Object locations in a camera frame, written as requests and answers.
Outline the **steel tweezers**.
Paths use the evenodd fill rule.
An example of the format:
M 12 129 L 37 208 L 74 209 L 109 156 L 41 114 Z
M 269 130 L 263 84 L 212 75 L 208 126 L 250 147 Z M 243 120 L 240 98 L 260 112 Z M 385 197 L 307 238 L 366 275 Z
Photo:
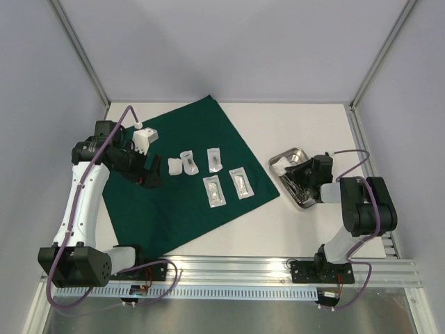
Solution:
M 305 201 L 307 199 L 305 190 L 297 185 L 293 180 L 291 180 L 288 176 L 284 175 L 283 180 L 285 184 L 288 186 L 289 191 L 292 193 L 294 198 L 297 198 L 299 201 Z

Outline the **steel hemostat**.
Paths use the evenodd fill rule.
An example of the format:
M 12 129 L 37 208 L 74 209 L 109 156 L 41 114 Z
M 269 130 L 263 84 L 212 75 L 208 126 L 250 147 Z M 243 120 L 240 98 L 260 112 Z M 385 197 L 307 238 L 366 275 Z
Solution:
M 288 179 L 285 179 L 285 184 L 296 202 L 303 203 L 310 199 L 310 192 L 303 189 L 300 185 Z

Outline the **white gauze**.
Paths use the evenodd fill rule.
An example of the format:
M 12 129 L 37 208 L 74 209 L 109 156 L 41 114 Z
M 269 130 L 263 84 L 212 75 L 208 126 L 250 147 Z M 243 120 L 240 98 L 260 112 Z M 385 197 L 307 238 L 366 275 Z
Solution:
M 286 168 L 291 167 L 291 163 L 286 157 L 281 157 L 272 165 L 275 173 L 280 177 L 286 174 Z
M 168 172 L 171 176 L 181 175 L 183 171 L 182 160 L 178 158 L 168 159 Z

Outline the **stainless steel tray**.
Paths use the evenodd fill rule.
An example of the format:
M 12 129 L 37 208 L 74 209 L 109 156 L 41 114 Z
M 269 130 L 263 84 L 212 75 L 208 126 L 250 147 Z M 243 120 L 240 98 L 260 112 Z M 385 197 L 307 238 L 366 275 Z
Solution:
M 278 159 L 281 157 L 286 157 L 292 166 L 301 164 L 305 161 L 308 161 L 309 157 L 304 152 L 304 150 L 302 150 L 301 148 L 298 148 L 298 147 L 294 147 L 294 148 L 286 150 L 282 153 L 279 153 L 278 155 L 275 155 L 274 157 L 271 157 L 267 163 L 270 174 L 273 176 L 273 179 L 277 182 L 279 189 L 283 192 L 283 194 L 286 196 L 286 198 L 292 203 L 292 205 L 299 211 L 309 209 L 310 207 L 312 207 L 313 205 L 316 204 L 315 200 L 311 199 L 311 200 L 308 200 L 307 202 L 303 202 L 303 203 L 296 202 L 293 199 L 293 197 L 291 196 L 291 194 L 289 193 L 288 188 L 283 180 L 283 176 L 279 177 L 273 170 L 272 165 L 274 163 L 276 163 L 278 161 Z

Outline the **clear pouch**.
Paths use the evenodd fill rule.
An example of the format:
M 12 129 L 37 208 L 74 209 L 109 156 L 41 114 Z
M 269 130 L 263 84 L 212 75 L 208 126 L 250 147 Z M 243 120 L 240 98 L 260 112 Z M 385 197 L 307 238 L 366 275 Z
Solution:
M 220 148 L 209 148 L 207 150 L 207 158 L 210 173 L 217 173 L 223 169 L 220 156 Z
M 185 174 L 196 175 L 199 173 L 199 168 L 194 161 L 193 152 L 191 150 L 181 152 L 180 159 L 182 161 Z

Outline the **suture packet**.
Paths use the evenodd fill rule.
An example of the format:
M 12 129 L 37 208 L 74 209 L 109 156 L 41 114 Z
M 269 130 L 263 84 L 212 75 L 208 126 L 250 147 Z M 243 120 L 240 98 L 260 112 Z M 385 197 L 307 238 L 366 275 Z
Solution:
M 217 175 L 203 179 L 210 208 L 226 205 L 225 196 Z
M 249 198 L 254 195 L 254 191 L 250 185 L 250 181 L 244 167 L 230 170 L 229 175 L 234 183 L 239 200 Z

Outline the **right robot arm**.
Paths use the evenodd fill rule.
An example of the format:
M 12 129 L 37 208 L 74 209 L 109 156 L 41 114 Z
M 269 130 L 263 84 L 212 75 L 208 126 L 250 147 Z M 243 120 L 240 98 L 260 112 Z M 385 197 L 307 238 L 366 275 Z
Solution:
M 339 203 L 342 226 L 322 244 L 312 260 L 291 260 L 294 280 L 353 281 L 352 257 L 368 241 L 395 230 L 398 218 L 382 177 L 333 178 L 333 158 L 319 154 L 286 167 L 284 179 L 299 196 L 317 204 Z

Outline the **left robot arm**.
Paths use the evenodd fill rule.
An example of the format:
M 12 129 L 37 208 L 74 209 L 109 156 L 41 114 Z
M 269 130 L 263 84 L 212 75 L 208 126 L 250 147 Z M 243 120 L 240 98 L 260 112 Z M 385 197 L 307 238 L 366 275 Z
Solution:
M 96 224 L 104 187 L 111 172 L 145 189 L 161 186 L 161 157 L 154 156 L 145 168 L 151 143 L 159 137 L 155 129 L 135 124 L 132 137 L 110 120 L 100 120 L 95 133 L 72 149 L 72 186 L 60 228 L 52 245 L 42 247 L 38 263 L 58 288 L 103 287 L 121 271 L 131 279 L 146 269 L 138 245 L 96 247 Z

